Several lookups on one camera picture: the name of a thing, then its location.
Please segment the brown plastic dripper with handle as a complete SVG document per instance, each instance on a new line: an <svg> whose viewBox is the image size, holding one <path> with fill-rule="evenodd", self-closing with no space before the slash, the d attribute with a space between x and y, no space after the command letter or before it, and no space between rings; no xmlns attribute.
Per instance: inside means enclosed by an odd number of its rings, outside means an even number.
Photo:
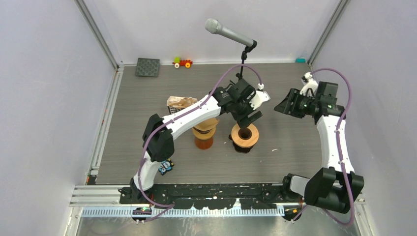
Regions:
<svg viewBox="0 0 417 236"><path fill-rule="evenodd" d="M241 147L241 146L237 145L236 142L233 140L231 134L228 136L228 139L233 142L233 147L234 147L235 151L238 152L238 153L249 153L251 151L251 149L254 147L254 146Z"/></svg>

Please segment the wooden ring collar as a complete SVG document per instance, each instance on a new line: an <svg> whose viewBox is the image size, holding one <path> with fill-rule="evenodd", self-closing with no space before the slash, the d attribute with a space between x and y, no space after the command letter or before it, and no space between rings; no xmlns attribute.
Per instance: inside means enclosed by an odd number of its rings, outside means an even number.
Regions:
<svg viewBox="0 0 417 236"><path fill-rule="evenodd" d="M253 147L259 140L259 130L253 124L240 128L235 124L230 133L231 140L240 148Z"/></svg>

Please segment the brown paper coffee filter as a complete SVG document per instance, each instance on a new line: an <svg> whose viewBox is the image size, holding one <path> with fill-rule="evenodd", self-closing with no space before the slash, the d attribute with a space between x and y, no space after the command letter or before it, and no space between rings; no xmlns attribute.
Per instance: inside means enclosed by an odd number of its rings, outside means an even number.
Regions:
<svg viewBox="0 0 417 236"><path fill-rule="evenodd" d="M219 120L217 118L209 118L205 121L198 123L193 128L198 131L207 132L207 131L214 129L218 123L219 123Z"/></svg>

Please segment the orange glass carafe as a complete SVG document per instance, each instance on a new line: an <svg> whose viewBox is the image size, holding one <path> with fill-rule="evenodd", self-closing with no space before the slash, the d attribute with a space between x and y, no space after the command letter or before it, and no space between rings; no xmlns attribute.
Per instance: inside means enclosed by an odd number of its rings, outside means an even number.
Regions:
<svg viewBox="0 0 417 236"><path fill-rule="evenodd" d="M194 143L197 148L201 150L206 150L206 149L209 149L213 145L213 137L206 139L206 140L202 140L196 137L194 139Z"/></svg>

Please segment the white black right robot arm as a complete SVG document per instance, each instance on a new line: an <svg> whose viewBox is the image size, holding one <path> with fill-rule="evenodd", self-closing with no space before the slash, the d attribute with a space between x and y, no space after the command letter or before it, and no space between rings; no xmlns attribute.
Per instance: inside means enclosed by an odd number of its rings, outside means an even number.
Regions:
<svg viewBox="0 0 417 236"><path fill-rule="evenodd" d="M293 202L304 198L307 205L339 213L351 208L364 187L350 162L345 139L345 108L337 104L338 84L319 82L314 96L292 88L274 110L296 118L311 116L319 132L322 167L311 177L288 174L283 178L281 197Z"/></svg>

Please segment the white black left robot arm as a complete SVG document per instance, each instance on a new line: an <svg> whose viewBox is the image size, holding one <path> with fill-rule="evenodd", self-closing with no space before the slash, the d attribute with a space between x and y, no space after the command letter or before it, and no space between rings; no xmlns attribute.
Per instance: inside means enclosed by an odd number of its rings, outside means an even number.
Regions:
<svg viewBox="0 0 417 236"><path fill-rule="evenodd" d="M150 188L160 163L174 154L174 141L185 131L224 113L231 114L240 128L247 128L262 116L258 109L268 101L270 96L264 91L263 84L255 88L241 79L227 88L215 86L197 103L179 112L164 117L152 115L143 134L140 166L133 177L133 199L140 204L150 199Z"/></svg>

